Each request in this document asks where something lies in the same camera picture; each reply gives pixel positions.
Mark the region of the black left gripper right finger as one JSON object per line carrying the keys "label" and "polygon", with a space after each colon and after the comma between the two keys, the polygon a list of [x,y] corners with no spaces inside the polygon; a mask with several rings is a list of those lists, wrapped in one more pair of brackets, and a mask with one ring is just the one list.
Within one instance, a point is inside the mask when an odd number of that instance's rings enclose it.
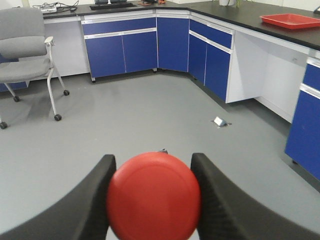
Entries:
{"label": "black left gripper right finger", "polygon": [[232,182],[204,153],[190,168],[200,186],[201,240],[318,240],[309,230],[269,209]]}

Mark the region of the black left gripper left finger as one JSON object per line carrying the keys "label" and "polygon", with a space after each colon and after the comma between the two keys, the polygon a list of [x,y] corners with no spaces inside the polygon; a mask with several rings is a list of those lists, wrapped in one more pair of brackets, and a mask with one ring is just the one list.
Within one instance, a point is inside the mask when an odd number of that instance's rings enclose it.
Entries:
{"label": "black left gripper left finger", "polygon": [[0,235],[2,240],[104,240],[109,222],[106,196],[116,159],[104,155],[88,175],[58,202]]}

